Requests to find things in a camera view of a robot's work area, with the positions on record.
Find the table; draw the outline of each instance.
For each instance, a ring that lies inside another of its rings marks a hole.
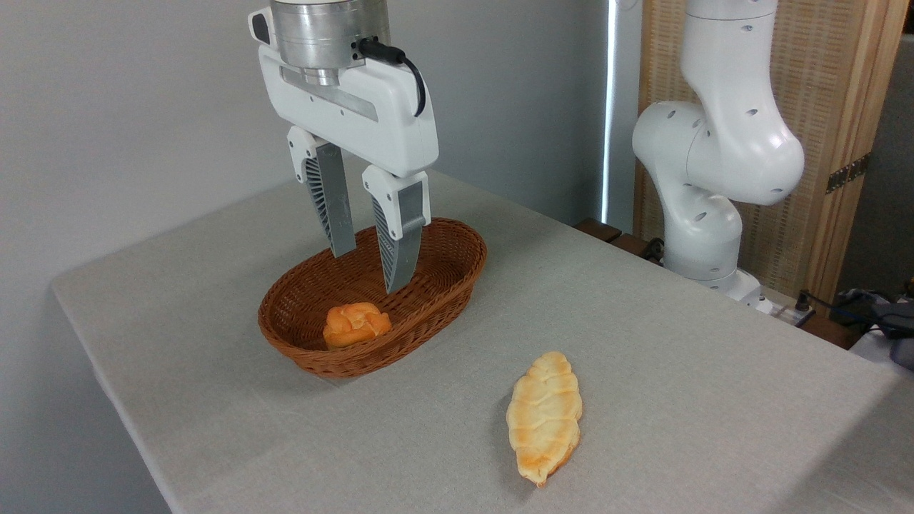
[[[361,229],[363,167],[347,168]],[[507,200],[430,185],[488,263],[458,319],[357,379],[300,371],[257,326],[271,284],[326,246],[297,183],[54,281],[174,512],[914,509],[912,382]],[[553,349],[579,377],[582,440],[537,490],[505,409]]]

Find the bread roll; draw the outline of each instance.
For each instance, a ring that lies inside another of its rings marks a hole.
[[[550,351],[534,361],[515,384],[506,415],[521,477],[546,485],[578,446],[582,412],[578,377],[565,356]]]
[[[390,317],[372,303],[340,305],[327,312],[324,341],[329,349],[345,348],[390,331]]]

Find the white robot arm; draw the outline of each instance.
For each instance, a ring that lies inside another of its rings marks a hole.
[[[689,0],[681,67],[702,105],[659,102],[638,119],[635,154],[664,210],[664,266],[766,310],[737,269],[742,221],[728,198],[771,205],[800,181],[803,151],[771,92],[777,0]]]
[[[423,170],[438,158],[438,135],[421,76],[386,46],[386,0],[272,0],[248,26],[273,108],[292,123],[295,177],[307,184],[334,255],[356,247],[344,148],[371,163],[362,184],[375,207],[388,292],[399,289],[431,223]]]

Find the black cable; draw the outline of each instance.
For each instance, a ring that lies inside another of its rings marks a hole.
[[[904,334],[914,335],[914,330],[911,330],[909,327],[903,327],[901,325],[895,325],[893,323],[887,323],[886,321],[883,321],[882,318],[884,318],[885,316],[879,316],[879,317],[873,318],[873,317],[861,316],[859,314],[854,314],[852,312],[845,311],[844,309],[840,309],[840,308],[836,307],[835,305],[829,304],[828,302],[824,301],[821,298],[817,298],[817,297],[813,296],[809,291],[807,291],[805,289],[802,289],[800,291],[800,298],[797,299],[797,305],[804,303],[807,299],[813,300],[815,303],[821,304],[822,306],[824,306],[828,309],[831,309],[842,316],[859,319],[861,322],[868,323],[869,325],[879,325],[884,328],[891,328],[892,330],[897,330],[898,332],[902,332]]]
[[[406,52],[397,48],[389,47],[380,41],[373,41],[367,37],[363,37],[361,41],[357,44],[358,51],[362,52],[362,55],[374,59],[386,62],[387,64],[398,65],[405,64],[410,71],[412,71],[412,76],[416,78],[416,90],[419,96],[419,105],[416,107],[416,113],[413,114],[416,118],[425,111],[425,80],[422,79],[422,75],[419,73],[419,69],[416,68],[416,65],[412,63],[411,60],[407,59]]]
[[[416,78],[416,89],[419,90],[419,106],[416,107],[415,116],[418,118],[422,111],[425,111],[425,80],[422,79],[422,75],[419,73],[419,69],[416,68],[416,65],[412,63],[411,60],[406,58],[406,55],[400,58],[400,62],[407,65],[410,71],[412,71],[413,77]]]

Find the brown wicker basket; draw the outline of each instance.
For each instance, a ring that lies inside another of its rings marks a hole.
[[[263,336],[315,375],[357,377],[406,357],[463,311],[486,256],[483,238],[475,230],[456,220],[435,218],[422,230],[412,280],[387,294],[375,228],[356,234],[356,245],[339,259],[328,249],[295,266],[260,303],[257,318]],[[390,314],[390,332],[327,350],[327,311],[356,302],[372,302]]]

